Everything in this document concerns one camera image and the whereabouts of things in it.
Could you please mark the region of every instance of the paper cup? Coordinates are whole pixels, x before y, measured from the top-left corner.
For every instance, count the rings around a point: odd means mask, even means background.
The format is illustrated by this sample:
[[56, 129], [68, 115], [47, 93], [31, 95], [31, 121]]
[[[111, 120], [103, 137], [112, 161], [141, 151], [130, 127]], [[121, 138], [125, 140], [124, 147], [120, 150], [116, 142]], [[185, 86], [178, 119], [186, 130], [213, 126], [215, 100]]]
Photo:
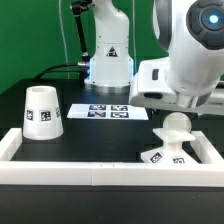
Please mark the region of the paper cup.
[[54, 139], [63, 134], [56, 89], [33, 86], [26, 90], [23, 136], [33, 140]]

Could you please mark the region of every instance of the black surface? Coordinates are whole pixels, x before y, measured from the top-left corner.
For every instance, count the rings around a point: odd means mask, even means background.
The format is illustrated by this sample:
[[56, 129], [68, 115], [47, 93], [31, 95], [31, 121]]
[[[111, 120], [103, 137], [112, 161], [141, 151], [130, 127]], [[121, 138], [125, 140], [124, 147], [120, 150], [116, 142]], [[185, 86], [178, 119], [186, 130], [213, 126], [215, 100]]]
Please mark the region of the black surface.
[[[15, 161], [141, 162], [142, 151], [161, 144], [152, 128], [162, 126], [166, 111], [154, 112], [149, 121], [67, 119], [71, 103], [128, 104], [128, 94], [90, 92], [75, 80], [22, 80], [3, 93], [1, 137], [11, 127], [22, 127], [25, 90], [33, 85], [57, 88], [65, 132], [50, 141], [24, 138]], [[224, 118], [187, 115], [193, 130], [202, 130], [223, 154]], [[195, 157], [189, 145], [185, 148]], [[0, 223], [216, 224], [224, 220], [223, 201], [224, 189], [212, 187], [0, 185]]]

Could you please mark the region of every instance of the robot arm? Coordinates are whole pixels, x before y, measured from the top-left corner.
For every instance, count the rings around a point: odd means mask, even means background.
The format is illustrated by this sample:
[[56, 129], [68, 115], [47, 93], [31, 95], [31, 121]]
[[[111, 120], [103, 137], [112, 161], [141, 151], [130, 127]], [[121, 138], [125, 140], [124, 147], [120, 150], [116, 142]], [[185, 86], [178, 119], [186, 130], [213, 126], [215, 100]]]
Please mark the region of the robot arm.
[[[133, 60], [128, 53], [128, 17], [114, 7], [112, 0], [82, 0], [71, 5], [77, 25], [81, 12], [89, 7], [95, 17], [96, 51], [90, 59], [89, 77], [84, 85], [105, 93], [128, 92], [133, 78]], [[81, 25], [78, 25], [78, 31], [85, 56], [87, 50]]]
[[140, 64], [130, 104], [224, 114], [222, 90], [215, 90], [224, 74], [223, 18], [223, 0], [155, 0], [154, 28], [169, 57]]

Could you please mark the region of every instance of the green background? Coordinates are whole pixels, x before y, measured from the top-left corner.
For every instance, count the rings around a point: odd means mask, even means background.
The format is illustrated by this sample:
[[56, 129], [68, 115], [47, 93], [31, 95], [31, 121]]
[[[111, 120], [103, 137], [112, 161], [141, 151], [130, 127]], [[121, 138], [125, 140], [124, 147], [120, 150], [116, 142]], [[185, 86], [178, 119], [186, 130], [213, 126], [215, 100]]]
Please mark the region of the green background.
[[[80, 46], [70, 0], [62, 0], [62, 17], [69, 62], [80, 61]], [[132, 0], [113, 0], [115, 7], [130, 19], [129, 53], [133, 58]], [[135, 0], [137, 64], [164, 57], [151, 28], [153, 0]], [[93, 12], [82, 14], [90, 56], [95, 51]], [[0, 6], [0, 93], [23, 78], [32, 78], [44, 69], [65, 63], [58, 0], [1, 0]], [[66, 78], [66, 73], [59, 76]]]

